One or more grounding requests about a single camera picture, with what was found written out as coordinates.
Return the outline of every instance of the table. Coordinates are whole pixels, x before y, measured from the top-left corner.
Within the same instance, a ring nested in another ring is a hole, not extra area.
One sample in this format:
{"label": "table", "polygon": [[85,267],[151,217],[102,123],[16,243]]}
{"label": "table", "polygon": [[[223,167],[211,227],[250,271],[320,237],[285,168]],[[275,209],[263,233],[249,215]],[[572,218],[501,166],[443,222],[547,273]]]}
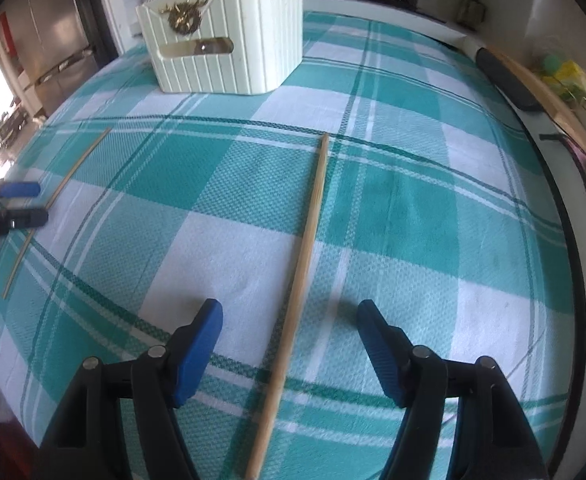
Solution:
{"label": "table", "polygon": [[[177,418],[203,479],[243,474],[326,131],[310,288],[262,477],[363,480],[382,468],[402,412],[354,326],[366,298],[443,358],[496,358],[549,456],[570,383],[572,283],[526,132],[463,54],[385,23],[304,20],[303,62],[270,94],[163,94],[139,47],[20,155],[8,177],[40,181],[30,203],[44,204],[112,128],[6,300],[26,235],[0,244],[0,388],[36,443],[84,357],[132,358],[215,297],[225,325]],[[122,408],[144,478],[132,405]],[[433,478],[445,475],[454,420],[447,402]]]}

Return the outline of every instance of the stainless steel refrigerator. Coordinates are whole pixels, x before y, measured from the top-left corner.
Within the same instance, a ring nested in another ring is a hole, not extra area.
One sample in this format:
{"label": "stainless steel refrigerator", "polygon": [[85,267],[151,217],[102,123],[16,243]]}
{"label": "stainless steel refrigerator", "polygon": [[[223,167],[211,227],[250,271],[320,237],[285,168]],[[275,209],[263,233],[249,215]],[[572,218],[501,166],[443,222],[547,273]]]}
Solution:
{"label": "stainless steel refrigerator", "polygon": [[117,56],[100,0],[4,0],[17,57],[47,115]]}

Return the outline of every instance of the wooden board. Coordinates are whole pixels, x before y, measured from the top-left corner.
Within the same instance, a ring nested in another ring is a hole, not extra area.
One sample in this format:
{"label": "wooden board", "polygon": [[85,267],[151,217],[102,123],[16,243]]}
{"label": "wooden board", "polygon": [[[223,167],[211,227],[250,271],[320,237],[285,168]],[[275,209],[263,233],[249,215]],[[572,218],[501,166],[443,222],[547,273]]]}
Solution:
{"label": "wooden board", "polygon": [[531,70],[500,52],[496,47],[489,46],[488,49],[517,76],[537,98],[549,117],[586,153],[586,130],[572,110],[567,107],[566,103],[554,94]]}
{"label": "wooden board", "polygon": [[324,193],[324,178],[326,177],[326,165],[329,153],[329,134],[322,136],[320,147],[320,157],[317,161],[315,170],[315,182],[311,201],[308,207],[307,224],[302,236],[302,245],[300,246],[299,256],[297,258],[297,267],[291,286],[291,295],[289,296],[289,306],[284,318],[282,333],[279,337],[278,352],[275,355],[275,361],[271,366],[271,378],[266,389],[266,397],[260,415],[253,449],[249,457],[249,463],[246,466],[246,480],[258,480],[260,471],[266,458],[266,452],[275,426],[275,418],[278,414],[279,402],[284,391],[284,383],[289,370],[289,361],[293,353],[293,343],[295,341],[295,332],[299,320],[302,317],[304,309],[305,294],[307,291],[308,269],[311,266],[311,256],[313,254],[313,245],[315,243],[315,234],[317,232],[317,223],[320,219],[320,209],[322,208],[322,196]]}

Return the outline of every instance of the metal screw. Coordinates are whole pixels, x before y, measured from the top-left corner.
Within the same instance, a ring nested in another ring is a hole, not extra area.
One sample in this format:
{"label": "metal screw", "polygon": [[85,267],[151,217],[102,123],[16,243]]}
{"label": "metal screw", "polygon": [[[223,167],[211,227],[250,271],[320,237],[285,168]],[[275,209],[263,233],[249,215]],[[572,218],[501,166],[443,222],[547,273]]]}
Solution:
{"label": "metal screw", "polygon": [[162,357],[166,353],[166,347],[162,345],[151,346],[148,349],[148,356],[155,359]]}
{"label": "metal screw", "polygon": [[495,359],[493,359],[492,357],[489,357],[488,355],[483,355],[482,357],[480,357],[480,364],[484,368],[489,368],[489,369],[495,368],[497,366]]}
{"label": "metal screw", "polygon": [[97,357],[87,357],[82,361],[82,367],[84,370],[95,370],[99,364],[100,360]]}
{"label": "metal screw", "polygon": [[417,345],[413,347],[413,355],[415,357],[426,359],[427,357],[431,356],[431,349],[424,345]]}

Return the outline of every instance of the bamboo skewer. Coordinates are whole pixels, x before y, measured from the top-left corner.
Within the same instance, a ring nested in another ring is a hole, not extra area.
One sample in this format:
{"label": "bamboo skewer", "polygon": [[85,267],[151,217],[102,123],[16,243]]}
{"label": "bamboo skewer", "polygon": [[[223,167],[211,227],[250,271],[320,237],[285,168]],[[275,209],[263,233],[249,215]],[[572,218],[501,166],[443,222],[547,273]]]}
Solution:
{"label": "bamboo skewer", "polygon": [[313,253],[313,244],[315,241],[315,232],[320,217],[320,208],[322,206],[322,195],[324,192],[324,177],[326,176],[326,163],[328,157],[329,136],[322,136],[320,147],[320,157],[317,161],[317,170],[315,172],[315,183],[313,184],[313,193],[311,194],[311,203],[308,207],[307,225],[304,228],[302,236],[302,245],[300,247],[293,277],[291,296],[289,298],[289,307],[284,319],[282,334],[279,338],[278,352],[275,355],[273,369],[271,371],[271,380],[266,390],[266,398],[260,416],[260,423],[251,450],[251,457],[246,467],[246,480],[257,480],[266,458],[266,450],[269,447],[269,440],[275,425],[275,417],[278,414],[279,400],[284,391],[284,382],[289,369],[289,361],[293,351],[295,340],[295,331],[299,325],[299,320],[304,308],[304,296],[307,290],[308,268],[311,264],[311,255]]}
{"label": "bamboo skewer", "polygon": [[[96,140],[94,140],[94,142],[86,149],[86,152],[84,152],[80,156],[78,161],[73,165],[73,167],[67,173],[67,176],[65,176],[65,178],[62,179],[62,182],[56,187],[56,190],[51,195],[51,198],[49,198],[47,200],[47,203],[44,206],[44,208],[47,211],[51,208],[51,206],[53,205],[55,200],[58,198],[58,195],[60,195],[60,193],[62,192],[62,189],[67,185],[67,182],[71,179],[73,174],[78,170],[78,168],[84,162],[86,157],[91,154],[91,152],[96,148],[96,146],[98,144],[100,144],[100,142],[102,142],[102,139],[104,137],[106,137],[106,135],[110,131],[111,131],[111,127],[106,128],[105,131],[103,131],[102,134],[100,134],[100,136]],[[6,286],[4,287],[4,292],[2,293],[3,300],[6,300],[6,297],[9,294],[9,290],[11,289],[11,285],[13,284],[13,280],[16,277],[17,268],[20,266],[20,263],[22,263],[22,258],[24,257],[24,254],[26,253],[26,250],[29,247],[29,244],[31,243],[31,240],[33,238],[34,233],[35,233],[34,229],[29,230],[28,234],[26,235],[26,238],[24,239],[24,243],[22,244],[22,248],[20,248],[20,252],[17,254],[16,262],[14,263],[13,269],[11,269],[11,273],[9,274],[9,279],[6,281]]]}

